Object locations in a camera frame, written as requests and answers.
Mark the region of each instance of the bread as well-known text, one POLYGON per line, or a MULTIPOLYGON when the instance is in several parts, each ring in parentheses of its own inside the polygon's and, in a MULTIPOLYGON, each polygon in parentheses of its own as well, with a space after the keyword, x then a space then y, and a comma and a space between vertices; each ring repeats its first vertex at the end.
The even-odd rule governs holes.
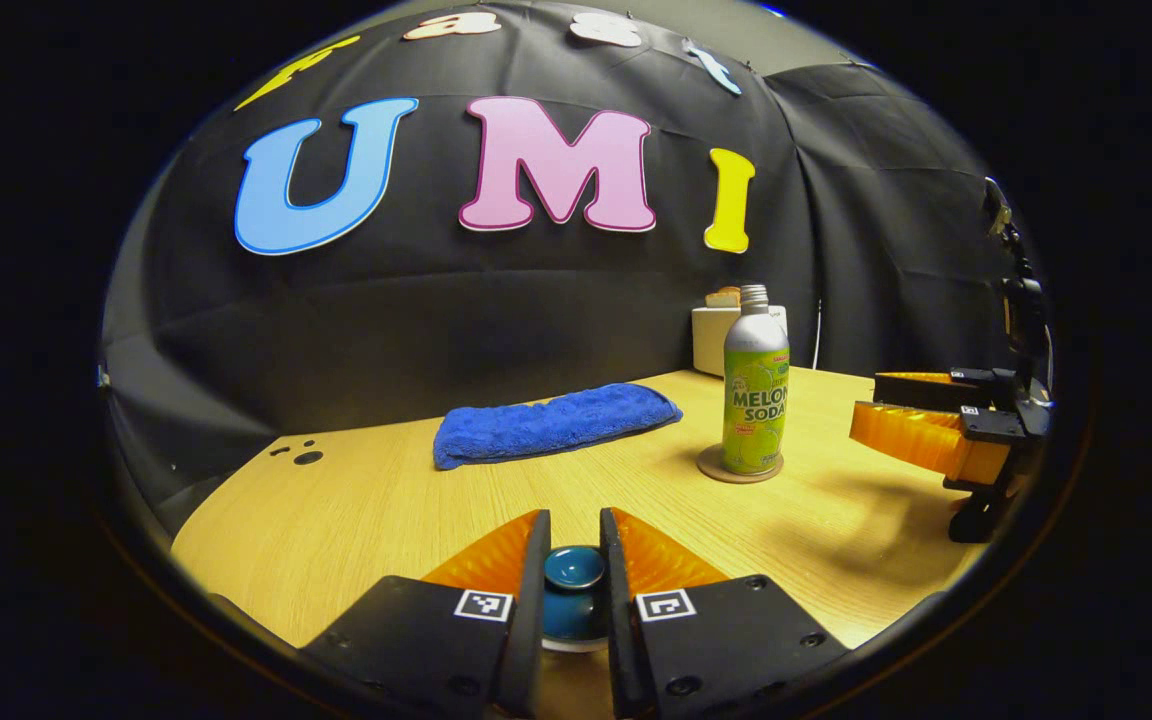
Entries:
POLYGON ((740 288, 727 286, 705 296, 705 306, 740 306, 740 288))

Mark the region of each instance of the green bottle label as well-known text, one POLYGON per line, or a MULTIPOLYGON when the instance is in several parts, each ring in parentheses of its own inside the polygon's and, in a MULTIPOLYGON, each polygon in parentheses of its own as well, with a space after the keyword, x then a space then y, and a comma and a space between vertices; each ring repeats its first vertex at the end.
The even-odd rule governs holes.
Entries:
POLYGON ((723 356, 723 467, 733 473, 765 473, 776 464, 788 373, 788 348, 723 356))

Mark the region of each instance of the cork coaster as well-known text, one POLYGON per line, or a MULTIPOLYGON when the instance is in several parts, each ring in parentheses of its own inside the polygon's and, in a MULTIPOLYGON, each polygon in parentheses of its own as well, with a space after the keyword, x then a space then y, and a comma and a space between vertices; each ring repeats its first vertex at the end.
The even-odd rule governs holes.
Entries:
POLYGON ((765 473, 733 473, 732 470, 723 468, 723 444, 712 445, 702 450, 700 455, 696 456, 696 468, 699 468, 702 473, 706 473, 710 478, 722 480, 723 483, 760 483, 776 477, 776 473, 780 473, 783 467, 785 457, 778 454, 776 464, 771 470, 765 471, 765 473))

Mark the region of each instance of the melon soda bottle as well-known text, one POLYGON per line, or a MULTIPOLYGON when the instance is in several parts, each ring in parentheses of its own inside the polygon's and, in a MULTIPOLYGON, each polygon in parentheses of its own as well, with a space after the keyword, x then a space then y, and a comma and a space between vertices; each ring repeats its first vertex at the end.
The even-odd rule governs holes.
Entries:
POLYGON ((740 288, 740 318, 723 341, 723 469, 765 473, 785 434, 790 339, 767 313, 767 287, 740 288))

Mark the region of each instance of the orange soft gripper finger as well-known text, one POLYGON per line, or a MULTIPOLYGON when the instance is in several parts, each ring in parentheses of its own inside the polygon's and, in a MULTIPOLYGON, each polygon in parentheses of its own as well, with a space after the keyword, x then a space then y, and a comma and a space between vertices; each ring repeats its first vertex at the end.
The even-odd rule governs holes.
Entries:
POLYGON ((851 410, 851 439, 933 473, 977 484, 993 484, 1010 450, 964 438, 956 414, 863 401, 851 410))
POLYGON ((422 579, 449 588, 516 594, 522 588, 522 569, 526 563, 526 539, 531 537, 538 515, 540 510, 531 510, 509 520, 422 579))
POLYGON ((878 373, 884 378, 904 378, 907 381, 955 384, 948 373, 878 373))
POLYGON ((643 520, 617 507, 613 507, 612 515, 621 533, 621 546, 626 548, 630 597, 728 579, 713 564, 643 520))

